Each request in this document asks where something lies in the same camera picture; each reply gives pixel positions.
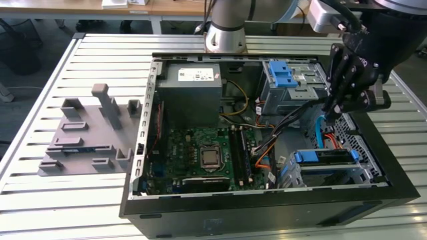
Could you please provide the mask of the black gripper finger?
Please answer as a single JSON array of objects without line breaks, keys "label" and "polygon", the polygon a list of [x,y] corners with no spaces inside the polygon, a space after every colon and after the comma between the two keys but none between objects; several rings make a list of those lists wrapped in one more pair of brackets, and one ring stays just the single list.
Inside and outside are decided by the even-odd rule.
[{"label": "black gripper finger", "polygon": [[337,119],[342,114],[342,102],[346,92],[346,73],[349,68],[350,56],[344,44],[333,44],[332,51],[332,62],[328,74],[329,96],[324,105],[326,124],[334,125]]},{"label": "black gripper finger", "polygon": [[341,113],[366,111],[370,105],[370,61],[349,53],[349,67],[345,75],[346,89]]}]

